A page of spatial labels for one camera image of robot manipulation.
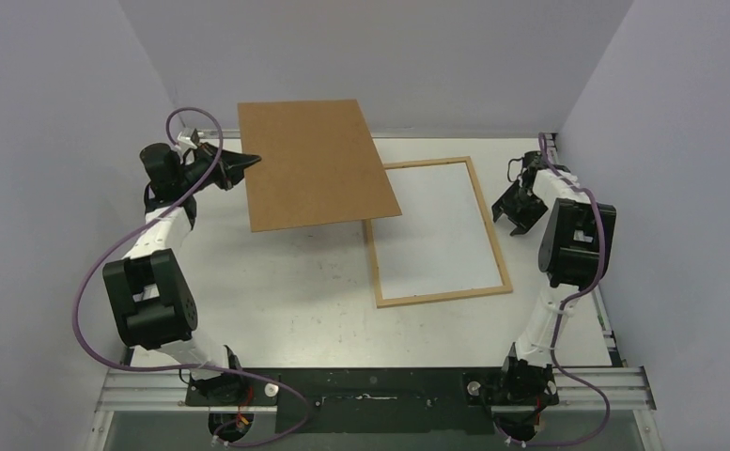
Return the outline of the brown cardboard backing board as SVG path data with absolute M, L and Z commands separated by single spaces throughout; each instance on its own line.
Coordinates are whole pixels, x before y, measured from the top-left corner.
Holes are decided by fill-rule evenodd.
M 261 158 L 245 171 L 252 231 L 401 215 L 358 101 L 241 102 L 238 116 Z

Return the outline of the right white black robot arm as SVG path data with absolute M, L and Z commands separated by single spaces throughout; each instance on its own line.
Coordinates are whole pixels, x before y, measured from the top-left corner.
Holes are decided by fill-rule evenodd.
M 527 152 L 518 161 L 520 172 L 492 205 L 492 216 L 507 218 L 512 236 L 546 220 L 537 256 L 546 281 L 505 358 L 495 398 L 504 405 L 534 405 L 557 399 L 555 353 L 578 301 L 607 270 L 617 212 L 598 203 L 566 167 L 550 163 L 542 152 Z

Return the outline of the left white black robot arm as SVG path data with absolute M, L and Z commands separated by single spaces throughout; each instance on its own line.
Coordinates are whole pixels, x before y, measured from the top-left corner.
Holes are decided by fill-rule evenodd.
M 149 178 L 144 206 L 149 227 L 120 260 L 102 269 L 122 342 L 171 357 L 188 371 L 189 393 L 208 403 L 244 401 L 251 383 L 238 357 L 198 329 L 194 295 L 177 254 L 194 230 L 194 193 L 211 185 L 230 190 L 257 155 L 220 150 L 202 143 L 180 156 L 166 143 L 145 147 L 140 160 Z

